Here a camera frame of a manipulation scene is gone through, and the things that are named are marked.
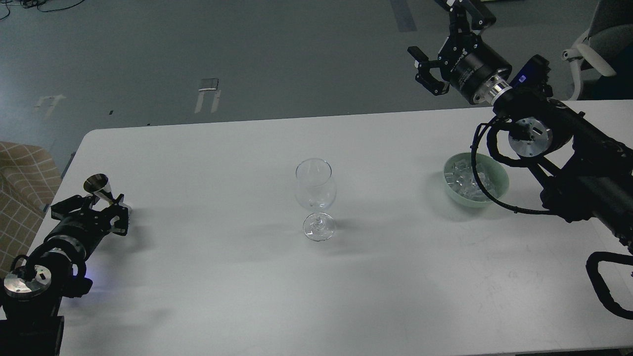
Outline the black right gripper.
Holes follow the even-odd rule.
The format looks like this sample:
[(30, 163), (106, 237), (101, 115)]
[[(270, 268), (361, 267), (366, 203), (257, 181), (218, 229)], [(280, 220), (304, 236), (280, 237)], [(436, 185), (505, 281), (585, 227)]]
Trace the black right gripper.
[[(469, 104), (483, 99), (481, 87), (497, 75), (507, 80), (512, 66), (479, 36), (497, 22), (497, 17), (480, 0), (436, 0), (449, 13), (449, 34), (437, 59), (431, 60), (417, 46), (407, 52), (414, 58), (416, 81), (433, 95), (445, 95), (451, 86)], [(431, 70), (437, 68), (441, 80)]]

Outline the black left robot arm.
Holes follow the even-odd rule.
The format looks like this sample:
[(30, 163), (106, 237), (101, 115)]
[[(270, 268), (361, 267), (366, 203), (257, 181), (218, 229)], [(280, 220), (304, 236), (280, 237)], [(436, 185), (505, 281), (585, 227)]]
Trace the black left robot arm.
[(58, 356), (65, 318), (59, 315), (63, 298), (80, 298), (93, 286), (87, 261), (109, 234), (125, 236), (131, 208), (124, 194), (109, 198), (102, 210), (93, 209), (99, 196), (75, 195), (50, 207), (55, 228), (25, 263), (13, 264), (2, 280), (1, 322), (3, 356)]

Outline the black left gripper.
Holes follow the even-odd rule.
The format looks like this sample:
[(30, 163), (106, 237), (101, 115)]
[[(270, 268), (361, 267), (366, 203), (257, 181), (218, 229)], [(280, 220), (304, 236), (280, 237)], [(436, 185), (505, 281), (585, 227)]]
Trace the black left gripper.
[(133, 208), (125, 201), (124, 194), (119, 194), (108, 208), (101, 211), (92, 210), (93, 205), (92, 194), (74, 195), (51, 205), (50, 216), (59, 223), (45, 241), (68, 242), (82, 261), (87, 261), (110, 232), (127, 236)]

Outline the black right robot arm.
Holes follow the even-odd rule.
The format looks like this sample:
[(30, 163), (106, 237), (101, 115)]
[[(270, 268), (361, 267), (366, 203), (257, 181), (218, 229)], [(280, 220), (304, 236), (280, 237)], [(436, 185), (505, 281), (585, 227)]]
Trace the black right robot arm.
[(473, 166), (483, 194), (518, 214), (557, 216), (568, 223), (597, 218), (630, 252), (632, 150), (593, 126), (583, 112), (552, 97), (549, 63), (542, 56), (533, 56), (509, 80), (511, 65), (481, 38), (497, 20), (481, 1), (438, 4), (449, 16), (449, 35), (437, 59), (416, 46), (407, 49), (416, 61), (416, 81), (433, 95), (454, 88), (469, 104), (492, 105), (493, 118), (479, 124), (473, 135), (470, 161), (476, 164), (485, 139), (493, 160), (529, 169), (542, 187), (543, 209), (500, 201), (484, 187)]

